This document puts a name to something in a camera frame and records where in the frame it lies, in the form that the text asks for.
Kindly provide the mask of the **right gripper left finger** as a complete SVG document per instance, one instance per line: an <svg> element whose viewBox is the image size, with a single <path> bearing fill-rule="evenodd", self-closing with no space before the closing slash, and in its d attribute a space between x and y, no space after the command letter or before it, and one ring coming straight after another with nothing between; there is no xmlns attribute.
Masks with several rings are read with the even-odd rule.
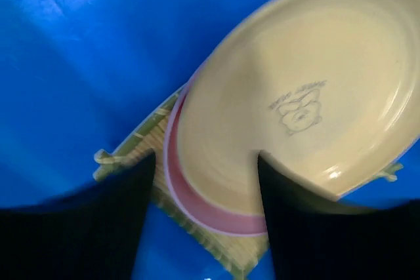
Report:
<svg viewBox="0 0 420 280"><path fill-rule="evenodd" d="M1 209L2 279L130 279L156 172L130 167L38 205Z"/></svg>

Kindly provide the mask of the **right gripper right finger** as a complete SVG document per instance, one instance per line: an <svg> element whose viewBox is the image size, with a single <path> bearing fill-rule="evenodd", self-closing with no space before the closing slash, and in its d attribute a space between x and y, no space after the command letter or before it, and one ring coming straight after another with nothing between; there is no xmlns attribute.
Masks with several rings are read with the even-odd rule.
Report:
<svg viewBox="0 0 420 280"><path fill-rule="evenodd" d="M419 201L373 209L327 198L265 152L257 172L277 279L418 279Z"/></svg>

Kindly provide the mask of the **bamboo placemat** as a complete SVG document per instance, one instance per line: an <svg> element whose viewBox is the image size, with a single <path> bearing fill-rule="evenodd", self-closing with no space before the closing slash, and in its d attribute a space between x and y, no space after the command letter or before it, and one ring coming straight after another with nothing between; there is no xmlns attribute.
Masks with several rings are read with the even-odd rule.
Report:
<svg viewBox="0 0 420 280"><path fill-rule="evenodd" d="M96 181L101 181L112 171L135 162L149 149L155 150L157 167L152 201L156 206L221 264L225 279L273 279L274 272L268 263L266 235L236 237L207 230L187 218L171 197L163 168L163 144L169 116L181 88L143 120L113 154L108 154L104 150L95 154L94 160L99 167L93 177Z"/></svg>

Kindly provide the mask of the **pink plastic plate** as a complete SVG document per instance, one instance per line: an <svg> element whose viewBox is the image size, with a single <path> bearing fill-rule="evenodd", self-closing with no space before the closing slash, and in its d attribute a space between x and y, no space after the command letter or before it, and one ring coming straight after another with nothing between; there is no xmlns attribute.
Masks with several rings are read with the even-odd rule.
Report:
<svg viewBox="0 0 420 280"><path fill-rule="evenodd" d="M187 218L207 230L236 237L265 235L266 224L264 217L236 214L214 207L202 199L184 179L177 155L176 133L184 99L197 74L198 70L193 73L181 88L165 131L163 168L171 197Z"/></svg>

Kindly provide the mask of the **orange plastic plate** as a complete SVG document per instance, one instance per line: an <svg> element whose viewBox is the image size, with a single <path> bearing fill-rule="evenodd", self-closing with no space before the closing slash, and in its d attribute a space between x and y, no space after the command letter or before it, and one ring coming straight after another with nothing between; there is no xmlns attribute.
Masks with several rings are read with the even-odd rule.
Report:
<svg viewBox="0 0 420 280"><path fill-rule="evenodd" d="M419 0L271 0L211 53L178 160L209 204L262 212L256 155L336 198L419 137Z"/></svg>

